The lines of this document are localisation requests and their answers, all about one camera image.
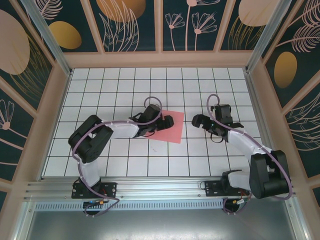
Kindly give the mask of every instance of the white tile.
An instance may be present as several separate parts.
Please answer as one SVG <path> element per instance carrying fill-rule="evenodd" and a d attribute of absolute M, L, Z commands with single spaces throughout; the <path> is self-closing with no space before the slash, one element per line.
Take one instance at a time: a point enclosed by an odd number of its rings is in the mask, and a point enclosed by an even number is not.
<path fill-rule="evenodd" d="M 75 132 L 76 122 L 59 122 L 55 138 L 70 138 Z"/>
<path fill-rule="evenodd" d="M 73 71 L 73 80 L 86 80 L 88 77 L 89 68 L 76 68 Z"/>
<path fill-rule="evenodd" d="M 210 173 L 211 176 L 222 176 L 223 172 L 230 171 L 229 160 L 227 156 L 210 156 Z"/>
<path fill-rule="evenodd" d="M 149 156 L 168 156 L 168 142 L 150 139 Z"/>
<path fill-rule="evenodd" d="M 167 91 L 167 81 L 166 80 L 151 80 L 151 92 L 166 92 Z"/>
<path fill-rule="evenodd" d="M 129 157 L 128 159 L 128 177 L 146 177 L 148 175 L 147 157 Z"/>
<path fill-rule="evenodd" d="M 168 92 L 168 106 L 184 106 L 184 94 L 182 92 Z"/>
<path fill-rule="evenodd" d="M 132 106 L 134 94 L 132 92 L 128 93 L 117 93 L 116 94 L 116 106 Z"/>
<path fill-rule="evenodd" d="M 78 107 L 81 105 L 83 93 L 68 93 L 64 102 L 66 107 Z"/>
<path fill-rule="evenodd" d="M 106 171 L 107 171 L 108 158 L 107 157 L 98 157 L 97 163 L 98 163 L 99 176 L 105 177 Z"/>
<path fill-rule="evenodd" d="M 119 80 L 118 93 L 119 92 L 133 92 L 134 91 L 134 80 Z"/>
<path fill-rule="evenodd" d="M 200 106 L 186 106 L 185 107 L 185 120 L 192 121 L 195 115 L 202 114 Z"/>
<path fill-rule="evenodd" d="M 102 80 L 104 78 L 104 68 L 90 68 L 88 80 Z"/>
<path fill-rule="evenodd" d="M 131 138 L 129 142 L 129 156 L 148 156 L 148 139 L 147 138 Z"/>
<path fill-rule="evenodd" d="M 128 156 L 129 139 L 117 138 L 110 141 L 110 157 L 126 157 Z"/>
<path fill-rule="evenodd" d="M 168 157 L 149 157 L 149 177 L 164 177 L 168 175 Z"/>
<path fill-rule="evenodd" d="M 248 92 L 234 92 L 235 104 L 237 106 L 251 106 L 251 99 Z"/>
<path fill-rule="evenodd" d="M 186 106 L 201 106 L 200 92 L 185 92 L 184 104 Z"/>
<path fill-rule="evenodd" d="M 228 150 L 228 156 L 244 156 L 244 154 L 239 149 L 237 149 L 229 142 L 226 143 L 226 148 Z"/>
<path fill-rule="evenodd" d="M 190 121 L 186 122 L 186 135 L 188 136 L 188 138 L 205 138 L 206 137 L 205 130 L 202 128 L 197 128 L 193 126 Z"/>
<path fill-rule="evenodd" d="M 198 79 L 198 72 L 196 68 L 184 67 L 182 68 L 183 79 Z"/>
<path fill-rule="evenodd" d="M 181 68 L 168 67 L 166 69 L 166 78 L 167 79 L 182 79 Z"/>
<path fill-rule="evenodd" d="M 115 106 L 116 104 L 116 93 L 113 92 L 102 92 L 100 94 L 98 106 Z"/>
<path fill-rule="evenodd" d="M 246 80 L 231 80 L 234 92 L 248 92 Z"/>
<path fill-rule="evenodd" d="M 190 176 L 210 176 L 207 156 L 189 157 Z"/>
<path fill-rule="evenodd" d="M 189 156 L 208 156 L 205 138 L 188 138 L 187 143 Z"/>
<path fill-rule="evenodd" d="M 231 107 L 231 117 L 233 121 L 239 121 L 238 110 L 236 106 Z"/>
<path fill-rule="evenodd" d="M 255 121 L 244 121 L 241 123 L 244 129 L 249 133 L 251 137 L 260 138 L 257 122 Z"/>
<path fill-rule="evenodd" d="M 214 79 L 212 68 L 198 67 L 199 79 Z"/>
<path fill-rule="evenodd" d="M 52 157 L 67 157 L 70 153 L 70 145 L 67 138 L 55 138 L 51 149 L 50 156 Z"/>
<path fill-rule="evenodd" d="M 250 165 L 248 159 L 244 156 L 230 156 L 229 157 L 231 170 L 243 170 L 244 172 L 250 172 Z"/>
<path fill-rule="evenodd" d="M 76 122 L 78 119 L 80 107 L 64 107 L 62 109 L 61 122 Z"/>
<path fill-rule="evenodd" d="M 217 92 L 232 92 L 230 80 L 214 80 Z"/>
<path fill-rule="evenodd" d="M 200 92 L 199 81 L 197 79 L 183 80 L 182 83 L 184 92 Z"/>
<path fill-rule="evenodd" d="M 230 79 L 245 79 L 242 68 L 228 68 Z"/>
<path fill-rule="evenodd" d="M 151 79 L 167 79 L 167 73 L 165 68 L 151 68 Z"/>
<path fill-rule="evenodd" d="M 70 81 L 68 93 L 83 93 L 85 91 L 86 80 Z"/>
<path fill-rule="evenodd" d="M 66 166 L 65 175 L 66 177 L 79 177 L 78 163 L 77 160 L 69 157 L 68 164 Z"/>
<path fill-rule="evenodd" d="M 135 68 L 120 68 L 119 79 L 135 79 Z"/>
<path fill-rule="evenodd" d="M 114 121 L 123 121 L 131 117 L 131 106 L 117 106 L 114 109 Z"/>
<path fill-rule="evenodd" d="M 103 80 L 101 92 L 113 92 L 115 93 L 118 89 L 119 80 Z"/>
<path fill-rule="evenodd" d="M 238 106 L 237 107 L 240 121 L 255 121 L 255 113 L 252 106 Z"/>
<path fill-rule="evenodd" d="M 109 157 L 106 170 L 107 177 L 127 176 L 128 157 Z"/>
<path fill-rule="evenodd" d="M 150 80 L 134 80 L 134 91 L 150 93 Z"/>
<path fill-rule="evenodd" d="M 214 94 L 216 92 L 216 85 L 213 79 L 199 80 L 200 91 Z"/>
<path fill-rule="evenodd" d="M 169 79 L 166 81 L 166 88 L 168 92 L 183 92 L 183 84 L 181 79 Z"/>
<path fill-rule="evenodd" d="M 149 92 L 134 92 L 133 93 L 133 106 L 143 106 L 146 98 L 150 96 Z"/>
<path fill-rule="evenodd" d="M 167 106 L 167 93 L 166 92 L 152 92 L 152 93 L 150 93 L 150 95 L 151 95 L 151 97 L 158 98 L 161 101 L 162 106 Z M 159 105 L 159 102 L 154 98 L 150 99 L 150 103 L 155 104 L 155 105 Z"/>
<path fill-rule="evenodd" d="M 186 115 L 185 115 L 185 107 L 184 106 L 168 106 L 168 111 L 174 111 L 184 114 L 183 120 L 186 121 Z"/>
<path fill-rule="evenodd" d="M 100 154 L 100 157 L 108 157 L 109 156 L 110 142 L 111 142 L 111 140 L 109 140 L 106 143 L 104 149 L 102 150 L 102 152 Z"/>
<path fill-rule="evenodd" d="M 119 79 L 120 68 L 106 68 L 104 70 L 103 79 Z"/>
<path fill-rule="evenodd" d="M 151 68 L 138 67 L 135 69 L 135 79 L 150 79 Z"/>
<path fill-rule="evenodd" d="M 46 165 L 44 176 L 55 177 L 64 176 L 67 166 L 68 157 L 49 157 L 48 164 Z"/>
<path fill-rule="evenodd" d="M 96 115 L 97 114 L 97 107 L 96 106 L 82 106 L 80 108 L 80 113 L 79 113 L 79 122 L 84 122 L 87 120 L 88 117 L 91 115 Z"/>
<path fill-rule="evenodd" d="M 213 141 L 220 142 L 221 138 L 213 138 Z M 225 141 L 221 143 L 212 142 L 210 138 L 206 139 L 209 156 L 227 156 Z"/>
<path fill-rule="evenodd" d="M 227 68 L 213 68 L 214 79 L 229 79 Z"/>
<path fill-rule="evenodd" d="M 187 140 L 181 139 L 181 143 L 169 142 L 169 156 L 188 156 Z"/>
<path fill-rule="evenodd" d="M 83 94 L 81 106 L 87 106 L 87 107 L 98 106 L 99 96 L 100 96 L 100 92 L 97 92 L 97 93 L 88 92 Z"/>
<path fill-rule="evenodd" d="M 188 157 L 169 157 L 169 176 L 189 176 Z"/>
<path fill-rule="evenodd" d="M 220 98 L 220 104 L 229 104 L 230 106 L 236 105 L 233 92 L 218 92 L 217 95 Z"/>

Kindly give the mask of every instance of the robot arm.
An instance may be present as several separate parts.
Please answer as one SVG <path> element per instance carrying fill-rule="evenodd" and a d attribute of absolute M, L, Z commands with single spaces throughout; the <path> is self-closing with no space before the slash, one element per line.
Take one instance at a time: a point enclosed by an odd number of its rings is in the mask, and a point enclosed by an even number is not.
<path fill-rule="evenodd" d="M 233 122 L 231 107 L 228 104 L 212 106 L 211 111 L 213 110 L 215 118 L 220 123 L 245 132 L 240 123 Z M 280 169 L 254 140 L 237 131 L 224 128 L 203 114 L 195 115 L 192 125 L 197 128 L 202 126 L 203 129 L 212 135 L 222 137 L 226 142 L 241 151 L 250 162 L 249 172 L 231 170 L 222 173 L 221 183 L 225 192 L 229 188 L 241 188 L 251 191 L 258 199 L 289 192 L 289 186 Z M 277 159 L 289 176 L 286 155 L 280 150 L 273 151 L 268 147 L 263 148 Z"/>
<path fill-rule="evenodd" d="M 111 122 L 98 127 L 92 132 L 93 136 L 87 136 L 76 150 L 76 154 L 81 158 L 80 167 L 89 187 L 99 192 L 101 179 L 99 176 L 98 157 L 106 147 L 110 139 L 117 138 L 137 138 L 146 133 L 154 133 L 171 128 L 174 120 L 171 116 L 161 115 L 155 122 L 148 125 L 138 125 L 137 123 L 148 123 L 155 119 L 160 112 L 160 108 L 150 104 L 143 113 L 130 117 L 128 121 Z M 94 126 L 103 121 L 96 115 L 91 115 L 69 138 L 68 143 L 74 149 L 78 141 Z"/>

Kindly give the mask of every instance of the enclosure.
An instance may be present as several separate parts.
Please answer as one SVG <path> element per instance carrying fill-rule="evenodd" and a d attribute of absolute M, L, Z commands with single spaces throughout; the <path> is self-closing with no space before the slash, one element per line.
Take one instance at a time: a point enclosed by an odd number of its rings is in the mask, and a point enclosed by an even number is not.
<path fill-rule="evenodd" d="M 318 0 L 2 1 L 3 239 L 88 237 L 87 227 L 71 230 L 90 223 L 85 199 L 71 198 L 79 172 L 68 138 L 90 115 L 143 112 L 148 97 L 174 115 L 177 132 L 108 141 L 98 173 L 120 202 L 94 219 L 94 238 L 317 239 L 319 19 Z M 224 196 L 206 196 L 203 181 L 250 170 L 239 149 L 192 125 L 208 116 L 210 94 L 285 153 L 289 200 L 252 199 L 229 216 Z"/>

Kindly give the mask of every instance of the black grid line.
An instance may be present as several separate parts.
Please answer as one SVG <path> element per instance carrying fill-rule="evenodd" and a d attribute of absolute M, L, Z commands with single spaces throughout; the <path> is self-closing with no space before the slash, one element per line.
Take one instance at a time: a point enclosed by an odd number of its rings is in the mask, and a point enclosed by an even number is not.
<path fill-rule="evenodd" d="M 84 90 L 83 90 L 83 93 L 82 93 L 81 104 L 80 104 L 80 108 L 79 108 L 79 112 L 78 112 L 78 117 L 76 118 L 76 124 L 75 124 L 75 127 L 74 127 L 74 131 L 77 130 L 78 119 L 79 119 L 79 116 L 80 116 L 80 111 L 81 111 L 82 102 L 83 102 L 84 96 L 85 96 L 85 89 L 86 89 L 87 82 L 88 82 L 89 72 L 90 72 L 90 68 L 89 68 L 88 74 L 87 74 L 87 76 L 86 76 L 85 85 L 84 85 Z M 66 176 L 69 159 L 70 159 L 70 157 L 68 157 L 68 160 L 66 161 L 66 166 L 65 166 L 65 170 L 64 170 L 64 174 L 63 174 L 64 176 Z"/>
<path fill-rule="evenodd" d="M 198 84 L 199 84 L 199 91 L 200 91 L 200 102 L 201 102 L 201 106 L 202 106 L 203 103 L 202 103 L 202 96 L 201 96 L 201 88 L 200 88 L 200 80 L 199 80 L 198 68 L 196 69 L 196 74 L 198 75 Z M 204 114 L 204 109 L 203 109 L 203 107 L 201 107 L 201 112 L 202 112 L 202 114 Z M 207 135 L 206 135 L 206 133 L 204 133 L 204 136 L 205 136 L 206 154 L 207 154 L 207 156 L 208 156 L 209 175 L 211 176 L 210 161 L 209 161 L 209 150 L 208 150 L 208 141 L 207 141 Z"/>
<path fill-rule="evenodd" d="M 181 75 L 182 75 L 182 90 L 184 91 L 184 73 L 181 68 Z M 185 101 L 185 92 L 183 94 L 183 105 L 184 105 L 184 116 L 187 115 L 186 113 L 186 101 Z M 185 122 L 185 136 L 186 136 L 186 152 L 187 152 L 187 157 L 188 157 L 188 169 L 189 169 L 189 177 L 190 177 L 190 161 L 189 161 L 189 147 L 188 147 L 188 133 L 187 133 L 187 123 Z"/>
<path fill-rule="evenodd" d="M 228 71 L 229 80 L 230 80 L 230 85 L 231 85 L 232 94 L 233 94 L 233 98 L 234 98 L 234 104 L 235 104 L 235 108 L 236 108 L 236 113 L 237 113 L 237 115 L 238 115 L 239 123 L 241 123 L 241 119 L 240 119 L 239 111 L 238 111 L 238 107 L 237 107 L 237 101 L 236 101 L 236 97 L 235 97 L 235 93 L 234 93 L 234 88 L 233 88 L 233 86 L 232 86 L 232 82 L 231 82 L 231 79 L 230 79 L 229 68 L 227 68 L 227 71 Z"/>

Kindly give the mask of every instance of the cable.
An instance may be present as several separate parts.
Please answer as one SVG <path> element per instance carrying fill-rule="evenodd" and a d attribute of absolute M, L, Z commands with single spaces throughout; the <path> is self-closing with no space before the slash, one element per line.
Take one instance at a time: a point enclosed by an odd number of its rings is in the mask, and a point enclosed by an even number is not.
<path fill-rule="evenodd" d="M 80 174 L 80 179 L 81 181 L 84 183 L 84 185 L 90 190 L 90 192 L 92 192 L 93 194 L 103 198 L 103 199 L 108 199 L 108 200 L 115 200 L 115 202 L 113 204 L 111 204 L 106 210 L 103 210 L 103 211 L 100 211 L 98 212 L 96 215 L 89 215 L 87 213 L 87 207 L 84 209 L 84 213 L 86 214 L 87 217 L 91 216 L 92 218 L 94 217 L 98 217 L 98 216 L 101 216 L 102 214 L 106 213 L 107 211 L 109 211 L 113 206 L 115 206 L 117 203 L 120 202 L 120 199 L 116 198 L 116 197 L 109 197 L 109 196 L 105 196 L 105 195 L 102 195 L 96 191 L 94 191 L 90 186 L 89 184 L 87 183 L 84 175 L 83 175 L 83 172 L 82 172 L 82 169 L 81 169 L 81 159 L 79 157 L 76 156 L 76 152 L 77 152 L 77 149 L 79 147 L 79 145 L 82 143 L 82 141 L 89 135 L 91 134 L 94 130 L 96 130 L 97 128 L 100 128 L 101 126 L 103 125 L 112 125 L 112 124 L 125 124 L 125 123 L 131 123 L 131 124 L 135 124 L 135 125 L 149 125 L 149 124 L 152 124 L 154 123 L 158 118 L 161 117 L 161 114 L 162 114 L 162 103 L 160 101 L 159 98 L 155 97 L 155 96 L 149 96 L 147 97 L 145 100 L 144 100 L 144 107 L 146 108 L 146 102 L 148 99 L 156 99 L 159 104 L 160 104 L 160 111 L 158 113 L 158 115 L 151 121 L 149 122 L 144 122 L 144 123 L 140 123 L 140 122 L 134 122 L 134 121 L 104 121 L 104 122 L 101 122 L 97 125 L 95 125 L 93 128 L 91 128 L 88 132 L 86 132 L 81 138 L 80 140 L 76 143 L 76 145 L 74 146 L 73 150 L 72 150 L 72 157 L 77 160 L 77 165 L 78 165 L 78 171 L 79 171 L 79 174 Z"/>
<path fill-rule="evenodd" d="M 257 142 L 252 136 L 250 136 L 249 134 L 247 134 L 246 132 L 242 132 L 242 131 L 239 131 L 238 129 L 235 129 L 235 128 L 231 128 L 227 125 L 224 125 L 223 123 L 219 122 L 217 119 L 215 119 L 215 117 L 211 114 L 211 111 L 210 111 L 210 108 L 209 108 L 209 100 L 212 96 L 215 96 L 217 98 L 217 101 L 218 101 L 218 105 L 220 103 L 220 98 L 217 94 L 210 94 L 209 97 L 207 98 L 206 100 L 206 109 L 209 113 L 209 116 L 211 117 L 211 119 L 213 121 L 215 121 L 217 124 L 219 124 L 220 126 L 228 129 L 228 130 L 232 130 L 232 131 L 235 131 L 239 134 L 242 134 L 244 136 L 246 136 L 248 139 L 250 139 L 252 142 L 254 142 L 257 146 L 259 146 L 260 149 L 262 149 L 270 158 L 271 160 L 277 165 L 277 167 L 280 169 L 280 171 L 282 172 L 285 180 L 286 180 L 286 183 L 288 184 L 288 188 L 289 188 L 289 193 L 286 197 L 279 197 L 279 196 L 274 196 L 275 199 L 278 199 L 278 200 L 288 200 L 289 198 L 291 198 L 292 194 L 293 194 L 293 189 L 292 189 L 292 184 L 291 184 L 291 181 L 286 173 L 286 171 L 284 170 L 284 168 L 281 166 L 281 164 L 278 162 L 278 160 L 272 156 L 272 154 L 270 152 L 268 152 L 268 150 L 265 149 L 265 147 L 263 145 L 261 145 L 259 142 Z"/>
<path fill-rule="evenodd" d="M 220 144 L 220 143 L 222 143 L 222 142 L 224 141 L 223 138 L 221 138 L 221 141 L 213 141 L 213 140 L 212 140 L 212 135 L 213 135 L 213 134 L 211 133 L 210 139 L 211 139 L 211 141 L 214 142 L 215 144 Z"/>

